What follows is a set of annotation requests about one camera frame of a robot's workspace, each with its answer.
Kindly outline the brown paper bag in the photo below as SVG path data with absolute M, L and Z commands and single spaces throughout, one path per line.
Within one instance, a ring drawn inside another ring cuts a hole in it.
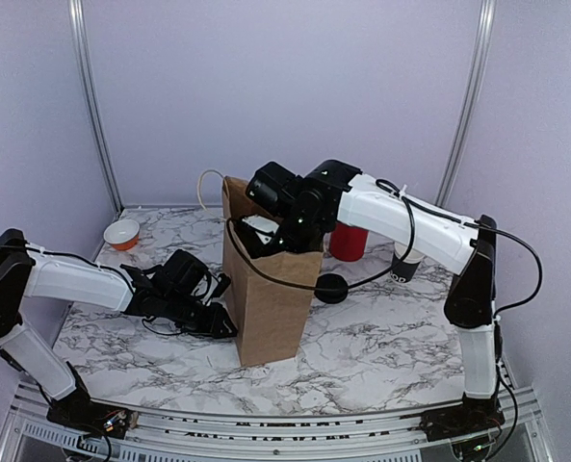
M 222 269 L 231 279 L 225 293 L 228 313 L 238 328 L 236 346 L 243 367 L 263 365 L 294 357 L 298 352 L 313 292 L 275 284 L 252 270 L 239 233 L 223 231 Z M 314 287 L 324 258 L 324 244 L 317 242 L 306 253 L 280 252 L 251 263 L 276 279 Z

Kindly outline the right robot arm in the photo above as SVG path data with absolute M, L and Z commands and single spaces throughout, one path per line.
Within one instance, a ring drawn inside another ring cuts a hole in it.
M 261 255 L 299 253 L 337 224 L 379 234 L 395 244 L 395 271 L 419 253 L 453 276 L 444 314 L 462 353 L 461 403 L 426 411 L 421 428 L 437 441 L 498 427 L 501 331 L 495 319 L 495 221 L 467 218 L 418 201 L 360 168 L 327 160 L 305 176 L 276 162 L 260 167 L 246 196 L 280 222 L 256 227 Z

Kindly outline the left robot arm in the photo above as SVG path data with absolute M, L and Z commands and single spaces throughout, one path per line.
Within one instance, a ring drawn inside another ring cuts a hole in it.
M 228 276 L 214 275 L 181 249 L 150 269 L 115 269 L 37 247 L 10 228 L 0 235 L 0 355 L 37 382 L 48 421 L 121 439 L 136 424 L 136 412 L 94 401 L 75 368 L 23 319 L 23 300 L 86 303 L 144 321 L 171 321 L 180 334 L 228 339 L 238 331 L 218 299 L 229 285 Z

